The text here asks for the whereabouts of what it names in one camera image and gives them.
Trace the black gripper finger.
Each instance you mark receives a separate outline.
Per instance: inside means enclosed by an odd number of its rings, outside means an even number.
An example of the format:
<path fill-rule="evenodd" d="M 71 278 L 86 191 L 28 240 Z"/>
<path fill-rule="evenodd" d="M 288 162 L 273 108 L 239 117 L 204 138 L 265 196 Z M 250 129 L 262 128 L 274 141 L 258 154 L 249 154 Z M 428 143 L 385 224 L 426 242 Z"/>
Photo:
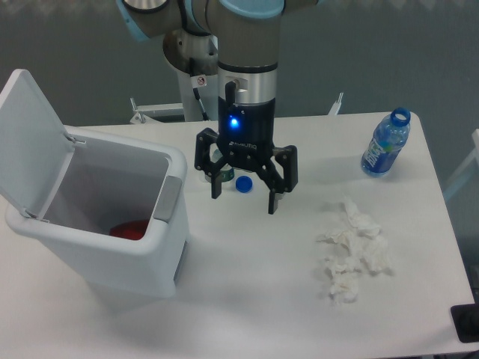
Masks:
<path fill-rule="evenodd" d="M 273 215 L 283 194 L 298 183 L 298 150 L 294 145 L 273 147 L 260 158 L 258 176 L 269 189 L 268 213 Z"/>
<path fill-rule="evenodd" d="M 224 157 L 216 162 L 210 158 L 210 147 L 216 143 L 218 136 L 211 128 L 206 128 L 197 134 L 195 141 L 194 167 L 203 171 L 210 178 L 212 199 L 218 198 L 222 193 L 221 169 L 226 165 Z"/>

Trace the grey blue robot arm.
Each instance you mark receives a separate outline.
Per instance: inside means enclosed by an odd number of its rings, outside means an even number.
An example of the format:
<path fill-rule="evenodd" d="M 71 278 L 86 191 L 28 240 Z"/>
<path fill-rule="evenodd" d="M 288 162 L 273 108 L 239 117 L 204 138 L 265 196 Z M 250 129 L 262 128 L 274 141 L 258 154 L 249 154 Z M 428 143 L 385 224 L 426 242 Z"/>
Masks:
<path fill-rule="evenodd" d="M 256 173 L 269 188 L 269 213 L 298 182 L 297 149 L 273 142 L 281 19 L 309 1 L 119 1 L 131 33 L 149 40 L 176 40 L 177 55 L 191 75 L 215 70 L 218 127 L 196 138 L 195 167 L 222 192 L 224 166 Z"/>

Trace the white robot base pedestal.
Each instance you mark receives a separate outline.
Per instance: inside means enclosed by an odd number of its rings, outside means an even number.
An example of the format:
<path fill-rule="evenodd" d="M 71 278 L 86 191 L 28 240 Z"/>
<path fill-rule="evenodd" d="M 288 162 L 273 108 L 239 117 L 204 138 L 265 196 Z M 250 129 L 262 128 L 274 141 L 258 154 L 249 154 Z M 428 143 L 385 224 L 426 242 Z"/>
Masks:
<path fill-rule="evenodd" d="M 195 36 L 180 29 L 165 35 L 163 52 L 177 74 L 179 103 L 140 105 L 131 99 L 131 124 L 169 122 L 177 117 L 186 122 L 218 120 L 217 39 Z"/>

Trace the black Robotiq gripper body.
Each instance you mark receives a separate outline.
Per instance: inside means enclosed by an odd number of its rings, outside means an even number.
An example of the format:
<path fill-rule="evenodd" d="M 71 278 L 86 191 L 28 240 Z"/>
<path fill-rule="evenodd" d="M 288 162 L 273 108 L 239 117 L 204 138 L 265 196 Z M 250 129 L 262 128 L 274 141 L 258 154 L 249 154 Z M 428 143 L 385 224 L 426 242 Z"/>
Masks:
<path fill-rule="evenodd" d="M 219 165 L 262 174 L 274 173 L 271 158 L 275 100 L 247 105 L 228 105 L 221 97 L 218 101 L 216 145 L 222 154 Z"/>

